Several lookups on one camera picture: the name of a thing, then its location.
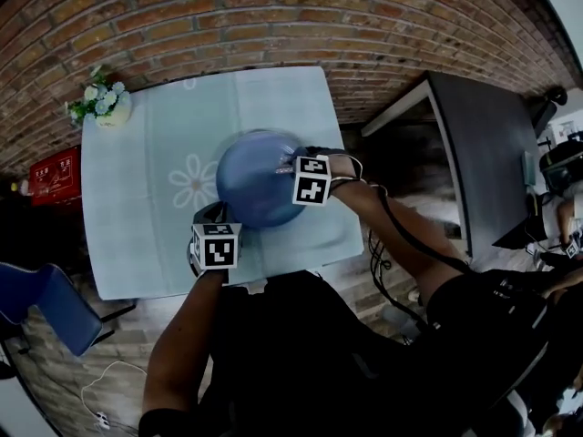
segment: flower vase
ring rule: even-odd
[[[109,115],[97,116],[95,121],[100,127],[122,127],[129,120],[131,107],[131,96],[127,95],[119,99]]]

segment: chair leg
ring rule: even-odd
[[[102,317],[101,321],[105,324],[106,322],[109,322],[110,320],[116,319],[119,316],[123,316],[124,314],[127,314],[128,312],[130,312],[131,310],[134,310],[135,308],[136,308],[136,305],[132,304],[131,306],[127,306],[123,310],[117,310],[116,312],[112,312],[111,314],[108,314],[107,316]]]
[[[111,337],[114,333],[116,333],[115,330],[109,331],[108,333],[104,333],[103,335],[99,335],[95,341],[93,343],[91,343],[91,346],[95,346],[98,343],[101,343],[103,340],[108,339],[109,337]]]

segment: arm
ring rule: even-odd
[[[358,214],[378,235],[397,263],[415,278],[425,306],[441,285],[461,274],[406,242],[384,211],[375,189],[355,181],[339,186],[333,195]],[[444,256],[462,259],[435,223],[394,199],[388,198],[387,203],[401,225],[426,246]]]
[[[549,288],[542,293],[543,297],[548,298],[551,294],[557,291],[565,290],[574,287],[583,281],[583,269],[576,269],[569,272],[565,277],[558,281],[556,285]]]
[[[557,207],[557,223],[561,232],[561,244],[567,245],[570,239],[569,223],[575,217],[575,200],[573,198],[561,202]]]
[[[160,408],[189,411],[209,358],[209,339],[223,271],[209,271],[194,285],[164,330],[148,364],[142,411]]]
[[[573,381],[573,388],[576,391],[581,391],[581,389],[583,389],[583,365],[581,366],[581,369],[579,369],[577,377]]]

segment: flower pattern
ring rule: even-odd
[[[189,154],[186,157],[186,173],[181,170],[171,171],[169,182],[182,188],[174,195],[174,207],[185,208],[192,201],[191,205],[196,212],[218,198],[215,184],[218,165],[219,162],[214,160],[203,168],[199,156]]]
[[[196,77],[193,77],[191,79],[185,79],[184,81],[182,81],[182,86],[187,91],[191,91],[192,89],[194,89],[197,86],[197,79],[196,79]]]

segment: blue bowl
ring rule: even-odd
[[[277,227],[296,218],[304,206],[292,204],[293,174],[276,174],[301,144],[272,131],[240,137],[220,159],[217,190],[236,220],[247,227]]]

